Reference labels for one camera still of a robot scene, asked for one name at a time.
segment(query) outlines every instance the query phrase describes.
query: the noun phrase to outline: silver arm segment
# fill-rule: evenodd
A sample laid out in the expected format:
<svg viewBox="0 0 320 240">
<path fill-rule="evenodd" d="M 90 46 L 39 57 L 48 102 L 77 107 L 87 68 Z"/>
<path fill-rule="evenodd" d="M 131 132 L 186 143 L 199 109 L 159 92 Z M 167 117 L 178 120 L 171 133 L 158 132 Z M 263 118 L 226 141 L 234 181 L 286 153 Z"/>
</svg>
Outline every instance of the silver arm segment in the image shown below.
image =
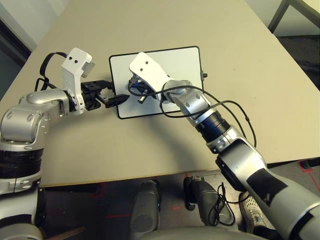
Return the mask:
<svg viewBox="0 0 320 240">
<path fill-rule="evenodd" d="M 92 57 L 74 48 L 62 64 L 64 90 L 29 93 L 4 114 L 0 122 L 1 240 L 43 239 L 35 225 L 45 217 L 43 188 L 38 186 L 46 138 L 52 123 L 84 112 L 80 77 L 86 77 L 91 67 Z"/>
<path fill-rule="evenodd" d="M 161 81 L 152 72 L 154 66 L 156 73 L 159 67 L 143 52 L 136 59 L 130 64 L 130 70 L 156 92 L 160 88 L 168 90 L 191 85 L 189 81 L 172 78 Z M 143 75 L 139 71 L 141 68 L 145 71 Z M 216 109 L 206 110 L 212 104 L 201 91 L 179 88 L 163 94 L 168 102 L 175 103 L 184 114 L 205 111 L 187 119 L 202 134 L 212 153 L 218 154 L 216 163 L 230 184 L 236 190 L 248 191 L 254 197 L 284 239 L 319 238 L 319 197 L 296 182 L 272 173 L 260 153 L 234 126 L 229 125 Z"/>
</svg>

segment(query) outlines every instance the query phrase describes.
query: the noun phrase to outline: screw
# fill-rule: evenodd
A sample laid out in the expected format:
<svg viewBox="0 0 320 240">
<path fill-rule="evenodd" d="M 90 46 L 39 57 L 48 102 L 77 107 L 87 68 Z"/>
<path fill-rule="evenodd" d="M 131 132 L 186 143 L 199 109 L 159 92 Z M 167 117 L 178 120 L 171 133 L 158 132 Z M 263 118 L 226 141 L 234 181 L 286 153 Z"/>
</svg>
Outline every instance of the screw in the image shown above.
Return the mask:
<svg viewBox="0 0 320 240">
<path fill-rule="evenodd" d="M 6 119 L 10 119 L 13 114 L 14 114 L 14 111 L 9 112 L 9 113 L 6 115 Z"/>
</svg>

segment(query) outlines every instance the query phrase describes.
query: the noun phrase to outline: electrical cable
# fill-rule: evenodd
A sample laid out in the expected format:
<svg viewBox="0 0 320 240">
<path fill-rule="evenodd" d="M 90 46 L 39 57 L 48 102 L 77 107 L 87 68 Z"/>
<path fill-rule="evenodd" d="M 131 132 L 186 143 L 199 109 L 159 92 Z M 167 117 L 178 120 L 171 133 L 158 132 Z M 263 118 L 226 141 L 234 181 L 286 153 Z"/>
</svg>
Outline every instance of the electrical cable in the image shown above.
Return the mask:
<svg viewBox="0 0 320 240">
<path fill-rule="evenodd" d="M 162 90 L 161 90 L 161 91 L 156 91 L 156 92 L 151 92 L 151 93 L 146 93 L 146 94 L 135 93 L 135 92 L 133 92 L 133 91 L 131 90 L 131 87 L 132 87 L 132 85 L 131 85 L 131 84 L 128 84 L 128 91 L 129 91 L 129 93 L 131 93 L 132 95 L 138 96 L 138 97 L 154 96 L 154 95 L 157 95 L 157 94 L 163 94 L 163 93 L 168 92 L 168 91 L 171 91 L 171 90 L 183 89 L 183 88 L 191 88 L 191 89 L 199 90 L 199 91 L 203 92 L 204 94 L 207 94 L 209 97 L 211 97 L 212 99 L 214 99 L 214 100 L 215 100 L 216 102 L 218 102 L 218 103 L 217 103 L 217 104 L 214 104 L 214 105 L 212 105 L 212 106 L 209 106 L 209 107 L 207 107 L 206 109 L 204 109 L 204 110 L 202 110 L 202 111 L 198 111 L 198 112 L 191 113 L 191 114 L 174 116 L 174 115 L 168 115 L 168 113 L 163 110 L 163 106 L 162 106 L 162 105 L 163 105 L 163 102 L 164 102 L 164 100 L 163 100 L 164 98 L 162 97 L 162 98 L 161 98 L 161 101 L 160 101 L 160 109 L 161 109 L 162 113 L 163 113 L 165 116 L 169 117 L 169 118 L 187 118 L 187 117 L 192 117 L 192 116 L 194 116 L 194 115 L 203 114 L 204 112 L 208 111 L 209 109 L 212 109 L 212 108 L 214 108 L 214 107 L 217 107 L 217 106 L 219 106 L 219 105 L 222 105 L 222 106 L 223 106 L 226 110 L 228 110 L 228 112 L 233 116 L 233 118 L 234 118 L 235 121 L 237 122 L 237 124 L 238 124 L 238 126 L 239 126 L 239 128 L 240 128 L 240 130 L 241 130 L 241 132 L 242 132 L 242 135 L 243 135 L 245 138 L 247 138 L 247 137 L 246 137 L 246 134 L 245 134 L 245 131 L 243 130 L 242 125 L 241 125 L 241 123 L 239 122 L 239 120 L 237 119 L 237 117 L 235 116 L 235 114 L 234 114 L 227 106 L 224 105 L 225 103 L 232 103 L 232 104 L 236 105 L 236 106 L 241 110 L 241 112 L 243 113 L 244 118 L 245 118 L 245 120 L 247 121 L 247 123 L 248 123 L 248 125 L 249 125 L 249 127 L 250 127 L 250 130 L 251 130 L 251 132 L 252 132 L 253 141 L 254 141 L 254 144 L 253 144 L 253 145 L 254 145 L 254 147 L 257 146 L 256 133 L 255 133 L 254 128 L 253 128 L 253 126 L 252 126 L 252 124 L 251 124 L 251 122 L 250 122 L 250 119 L 249 119 L 248 115 L 246 114 L 245 110 L 241 107 L 241 105 L 238 104 L 238 103 L 235 102 L 235 101 L 231 101 L 231 100 L 219 101 L 216 97 L 214 97 L 214 96 L 213 96 L 212 94 L 210 94 L 209 92 L 203 90 L 202 88 L 199 88 L 199 87 L 196 87 L 196 86 L 192 86 L 192 85 L 182 85 L 182 86 L 170 87 L 170 88 L 167 88 L 167 89 L 163 89 L 163 87 L 162 87 Z"/>
<path fill-rule="evenodd" d="M 40 67 L 40 75 L 43 77 L 39 77 L 36 82 L 35 82 L 35 87 L 34 87 L 34 91 L 36 92 L 38 90 L 38 85 L 39 85 L 39 82 L 40 81 L 43 81 L 43 85 L 42 85 L 42 88 L 41 88 L 41 91 L 43 90 L 46 90 L 47 87 L 51 88 L 51 89 L 56 89 L 57 87 L 55 85 L 53 85 L 52 83 L 50 83 L 49 81 L 49 78 L 46 76 L 46 68 L 47 68 L 47 65 L 50 61 L 50 59 L 54 56 L 54 55 L 60 55 L 64 58 L 67 57 L 67 54 L 64 53 L 64 52 L 60 52 L 60 51 L 57 51 L 57 52 L 51 52 L 49 53 L 45 59 L 43 60 L 42 64 L 41 64 L 41 67 Z"/>
<path fill-rule="evenodd" d="M 224 183 L 222 182 L 221 185 L 218 187 L 217 189 L 217 195 L 218 195 L 218 199 L 215 202 L 215 204 L 212 206 L 212 208 L 209 211 L 208 214 L 208 222 L 211 226 L 217 226 L 218 224 L 224 225 L 224 226 L 232 226 L 235 224 L 236 222 L 236 217 L 234 212 L 232 211 L 231 207 L 229 204 L 239 204 L 244 202 L 245 200 L 247 200 L 250 195 L 248 194 L 247 197 L 245 197 L 244 199 L 240 200 L 240 201 L 228 201 L 227 197 L 226 197 L 226 188 L 224 186 Z M 225 223 L 220 221 L 220 212 L 221 210 L 227 206 L 228 210 L 230 211 L 231 215 L 232 215 L 232 222 L 231 223 Z"/>
</svg>

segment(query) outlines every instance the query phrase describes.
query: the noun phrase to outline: metal bracket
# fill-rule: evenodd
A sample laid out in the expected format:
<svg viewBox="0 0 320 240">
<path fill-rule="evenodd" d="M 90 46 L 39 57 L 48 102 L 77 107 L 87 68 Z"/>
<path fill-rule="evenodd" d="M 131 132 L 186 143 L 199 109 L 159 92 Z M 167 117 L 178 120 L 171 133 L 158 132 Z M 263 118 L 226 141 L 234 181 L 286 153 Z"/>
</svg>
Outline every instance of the metal bracket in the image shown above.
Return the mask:
<svg viewBox="0 0 320 240">
<path fill-rule="evenodd" d="M 80 88 L 81 77 L 85 78 L 93 66 L 92 56 L 79 48 L 72 49 L 62 64 L 63 89 L 67 90 L 74 102 L 75 115 L 83 114 L 85 111 Z"/>
</svg>

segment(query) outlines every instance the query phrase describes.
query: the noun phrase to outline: red tape marking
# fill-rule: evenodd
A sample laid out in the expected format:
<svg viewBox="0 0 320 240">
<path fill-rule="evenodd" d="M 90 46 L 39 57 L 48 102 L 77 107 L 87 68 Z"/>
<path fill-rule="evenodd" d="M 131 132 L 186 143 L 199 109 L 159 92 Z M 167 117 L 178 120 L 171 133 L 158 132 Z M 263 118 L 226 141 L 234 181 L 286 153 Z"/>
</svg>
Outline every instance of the red tape marking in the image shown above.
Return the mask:
<svg viewBox="0 0 320 240">
<path fill-rule="evenodd" d="M 318 189 L 318 191 L 320 192 L 320 186 L 318 185 L 317 181 L 315 180 L 314 176 L 312 176 L 312 171 L 313 169 L 312 168 L 309 168 L 309 169 L 304 169 L 301 165 L 301 162 L 299 161 L 298 162 L 299 166 L 300 166 L 300 169 L 303 173 L 308 173 L 313 184 L 315 185 L 315 187 Z"/>
<path fill-rule="evenodd" d="M 119 218 L 127 218 L 130 216 L 131 216 L 130 213 L 125 213 L 125 214 L 105 215 L 103 218 L 104 219 L 119 219 Z"/>
<path fill-rule="evenodd" d="M 182 209 L 182 206 L 173 206 L 169 208 L 170 210 L 179 210 Z"/>
<path fill-rule="evenodd" d="M 311 180 L 313 182 L 313 184 L 316 186 L 316 188 L 318 189 L 318 191 L 320 192 L 320 186 L 318 185 L 318 183 L 316 182 L 316 180 L 314 179 L 314 176 L 312 176 L 311 172 L 308 172 L 309 176 L 311 177 Z"/>
</svg>

